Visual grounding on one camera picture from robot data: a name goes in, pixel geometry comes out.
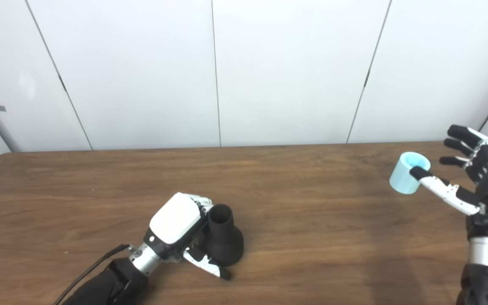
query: black vase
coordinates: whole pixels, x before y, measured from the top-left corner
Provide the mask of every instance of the black vase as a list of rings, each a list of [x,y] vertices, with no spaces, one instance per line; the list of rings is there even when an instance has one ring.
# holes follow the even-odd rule
[[[224,204],[213,206],[208,213],[208,227],[205,251],[223,267],[236,264],[244,253],[244,236],[235,227],[231,208]]]

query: wooden table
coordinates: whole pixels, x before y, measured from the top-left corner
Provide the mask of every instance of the wooden table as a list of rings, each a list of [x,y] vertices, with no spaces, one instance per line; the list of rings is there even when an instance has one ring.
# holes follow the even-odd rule
[[[228,282],[164,264],[145,305],[453,305],[464,216],[426,189],[391,189],[403,151],[471,187],[439,166],[453,154],[440,142],[2,155],[0,304],[52,304],[106,251],[140,244],[182,191],[232,207],[244,257]]]

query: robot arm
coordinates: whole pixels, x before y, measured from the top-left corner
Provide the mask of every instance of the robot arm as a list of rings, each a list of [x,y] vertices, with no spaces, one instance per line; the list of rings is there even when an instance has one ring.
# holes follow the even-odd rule
[[[463,168],[476,184],[475,193],[420,167],[412,168],[410,173],[421,185],[467,215],[469,262],[463,270],[457,305],[488,305],[488,137],[457,125],[452,125],[447,134],[453,139],[446,139],[444,144],[466,158],[442,157],[440,163]]]
[[[128,258],[117,258],[97,276],[80,286],[64,301],[64,305],[135,305],[144,297],[149,276],[161,263],[179,262],[182,258],[215,276],[229,280],[231,274],[194,241],[208,225],[208,213],[213,207],[210,199],[176,193],[151,218],[140,247],[121,245],[110,251],[80,276],[54,303],[65,297],[81,278],[105,258],[128,249]]]

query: light blue cup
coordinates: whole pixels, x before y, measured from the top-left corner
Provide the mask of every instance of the light blue cup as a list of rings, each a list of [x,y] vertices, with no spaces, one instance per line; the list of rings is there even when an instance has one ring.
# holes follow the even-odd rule
[[[424,170],[430,169],[430,161],[416,152],[407,151],[400,155],[399,162],[395,166],[395,170],[389,178],[391,187],[403,194],[413,194],[419,187],[419,182],[410,175],[410,169],[413,166],[420,166]]]

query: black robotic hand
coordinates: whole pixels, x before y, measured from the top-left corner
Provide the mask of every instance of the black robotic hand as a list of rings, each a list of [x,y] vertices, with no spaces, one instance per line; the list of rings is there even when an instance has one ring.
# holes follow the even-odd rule
[[[452,125],[447,134],[453,139],[446,139],[444,144],[459,150],[466,158],[442,157],[440,163],[463,168],[476,184],[476,191],[451,185],[420,167],[412,168],[410,173],[432,193],[467,215],[470,253],[463,270],[457,305],[488,305],[488,137],[457,125]]]

